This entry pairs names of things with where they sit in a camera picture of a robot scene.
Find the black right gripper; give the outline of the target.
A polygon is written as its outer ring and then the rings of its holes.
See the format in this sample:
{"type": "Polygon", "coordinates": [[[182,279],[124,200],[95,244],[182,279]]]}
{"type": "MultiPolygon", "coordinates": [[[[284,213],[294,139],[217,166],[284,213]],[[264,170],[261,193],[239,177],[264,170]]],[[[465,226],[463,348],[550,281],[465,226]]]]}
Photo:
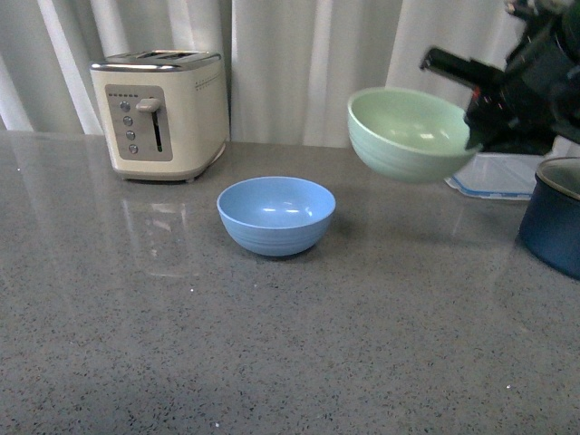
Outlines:
{"type": "Polygon", "coordinates": [[[464,59],[439,47],[420,69],[477,86],[464,117],[466,150],[547,154],[556,137],[579,142],[579,3],[507,1],[525,22],[506,69],[464,59]]]}

